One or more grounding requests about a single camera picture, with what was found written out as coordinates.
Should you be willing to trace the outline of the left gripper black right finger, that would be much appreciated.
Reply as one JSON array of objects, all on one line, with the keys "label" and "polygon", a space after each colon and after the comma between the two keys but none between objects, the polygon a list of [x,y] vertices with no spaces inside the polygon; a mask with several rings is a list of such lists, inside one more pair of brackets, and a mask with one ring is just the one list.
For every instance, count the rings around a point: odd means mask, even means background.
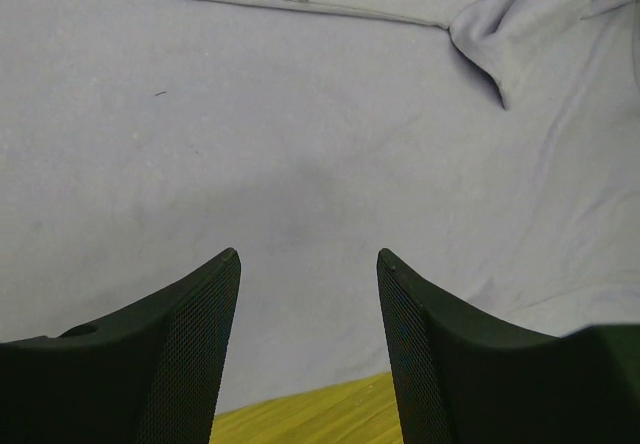
[{"label": "left gripper black right finger", "polygon": [[407,443],[635,443],[639,328],[549,336],[494,317],[388,249],[379,300]]}]

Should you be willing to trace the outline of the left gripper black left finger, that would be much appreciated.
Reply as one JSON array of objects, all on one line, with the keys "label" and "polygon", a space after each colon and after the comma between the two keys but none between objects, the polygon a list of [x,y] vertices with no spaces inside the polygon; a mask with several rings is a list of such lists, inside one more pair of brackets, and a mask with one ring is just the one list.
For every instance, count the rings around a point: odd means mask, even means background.
[{"label": "left gripper black left finger", "polygon": [[206,443],[239,293],[226,249],[147,297],[1,347],[5,443]]}]

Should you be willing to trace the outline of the purple t shirt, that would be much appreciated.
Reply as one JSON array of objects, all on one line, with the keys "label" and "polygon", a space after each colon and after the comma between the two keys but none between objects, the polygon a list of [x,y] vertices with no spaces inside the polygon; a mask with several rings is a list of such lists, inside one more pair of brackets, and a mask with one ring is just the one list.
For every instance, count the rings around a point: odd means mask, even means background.
[{"label": "purple t shirt", "polygon": [[226,248],[219,406],[383,371],[375,262],[639,319],[639,0],[1,0],[1,338]]}]

